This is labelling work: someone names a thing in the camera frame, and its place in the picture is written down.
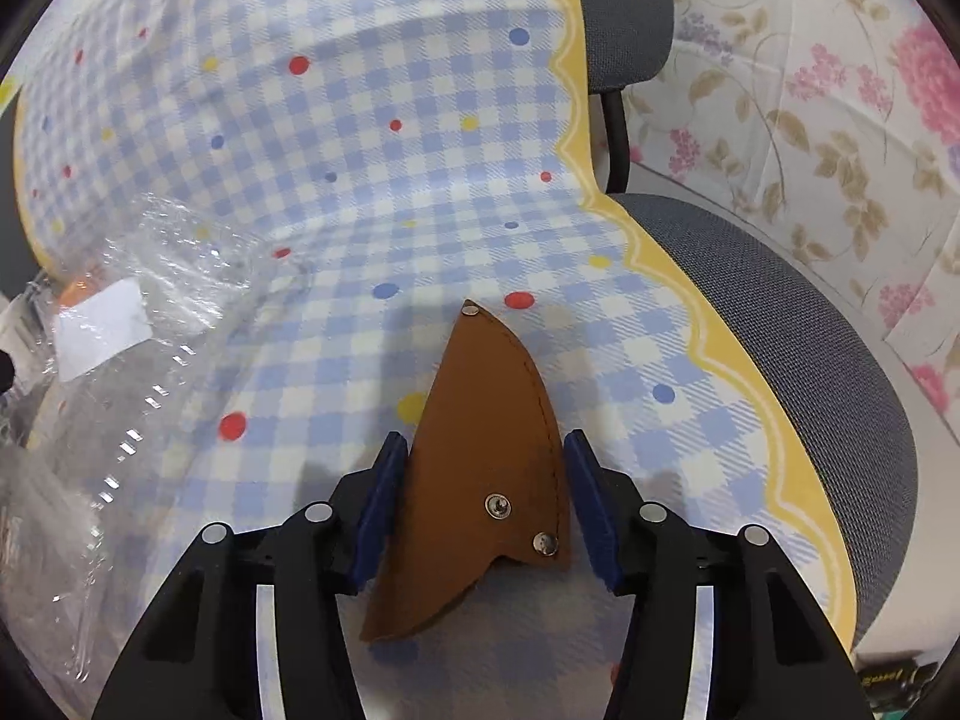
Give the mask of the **clear plastic clamshell box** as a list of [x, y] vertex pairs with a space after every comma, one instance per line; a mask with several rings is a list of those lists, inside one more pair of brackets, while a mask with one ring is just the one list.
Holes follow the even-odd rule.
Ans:
[[[60, 310], [83, 277], [98, 293]], [[145, 193], [72, 232], [16, 301], [2, 617], [53, 697], [96, 700], [185, 472], [306, 281], [288, 244]]]

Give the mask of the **brown leather sheath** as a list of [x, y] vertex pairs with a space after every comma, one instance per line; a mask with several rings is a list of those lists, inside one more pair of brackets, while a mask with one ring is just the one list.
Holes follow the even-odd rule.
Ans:
[[431, 628], [498, 561], [566, 571], [568, 483], [534, 359], [503, 322], [467, 301], [416, 426], [361, 639]]

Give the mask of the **orange knitted toy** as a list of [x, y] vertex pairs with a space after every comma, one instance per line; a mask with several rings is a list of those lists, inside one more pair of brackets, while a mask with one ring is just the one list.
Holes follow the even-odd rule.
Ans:
[[62, 293], [57, 298], [57, 304], [59, 304], [60, 310], [71, 309], [75, 305], [82, 304], [98, 291], [99, 283], [96, 278], [76, 278], [62, 289]]

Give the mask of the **grey fabric chair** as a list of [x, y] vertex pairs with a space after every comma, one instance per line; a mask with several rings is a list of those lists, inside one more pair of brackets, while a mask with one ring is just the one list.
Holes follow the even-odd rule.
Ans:
[[770, 528], [851, 637], [866, 616], [828, 496], [841, 440], [802, 427], [885, 377], [792, 266], [731, 265], [698, 208], [624, 218], [589, 169], [569, 0], [80, 0], [3, 86], [13, 197], [55, 265], [153, 193], [288, 244], [308, 281], [199, 445], [137, 616], [207, 518], [267, 525], [370, 460], [477, 299], [529, 351], [562, 429], [698, 527]]

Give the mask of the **blue checkered cloth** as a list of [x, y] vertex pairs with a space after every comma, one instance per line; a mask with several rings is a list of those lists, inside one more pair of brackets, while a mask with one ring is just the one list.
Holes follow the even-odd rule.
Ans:
[[807, 450], [679, 266], [597, 187], [579, 0], [62, 0], [3, 82], [26, 236], [139, 343], [29, 443], [80, 533], [10, 621], [76, 713], [200, 527], [267, 527], [412, 444], [345, 606], [374, 718], [590, 718], [628, 613], [562, 440], [698, 527], [770, 530], [843, 644], [853, 569]]

